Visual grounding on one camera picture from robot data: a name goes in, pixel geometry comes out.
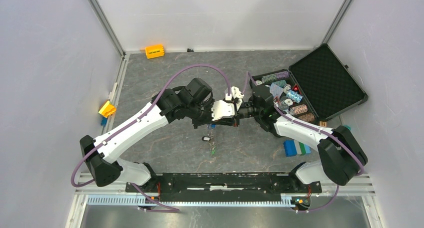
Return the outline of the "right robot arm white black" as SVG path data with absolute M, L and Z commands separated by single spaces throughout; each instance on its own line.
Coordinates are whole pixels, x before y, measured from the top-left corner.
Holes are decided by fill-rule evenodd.
M 302 192 L 310 183 L 330 180 L 344 186 L 364 173 L 368 158 L 351 131 L 344 127 L 328 128 L 306 123 L 275 107 L 272 94 L 264 85 L 253 88 L 249 102 L 235 86 L 230 94 L 236 99 L 240 118 L 253 117 L 260 127 L 276 137 L 287 137 L 307 145 L 319 154 L 319 160 L 304 162 L 293 169 L 289 187 Z

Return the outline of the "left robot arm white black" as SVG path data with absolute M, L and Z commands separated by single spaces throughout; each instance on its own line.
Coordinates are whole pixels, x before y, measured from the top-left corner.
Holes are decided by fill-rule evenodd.
M 134 183 L 145 192 L 153 191 L 157 178 L 144 163 L 133 163 L 120 156 L 146 135 L 175 120 L 190 118 L 194 128 L 213 122 L 233 124 L 244 95 L 233 86 L 223 100 L 213 98 L 212 88 L 200 78 L 186 86 L 167 88 L 155 96 L 139 113 L 112 129 L 92 138 L 81 138 L 84 162 L 98 187 L 116 181 Z

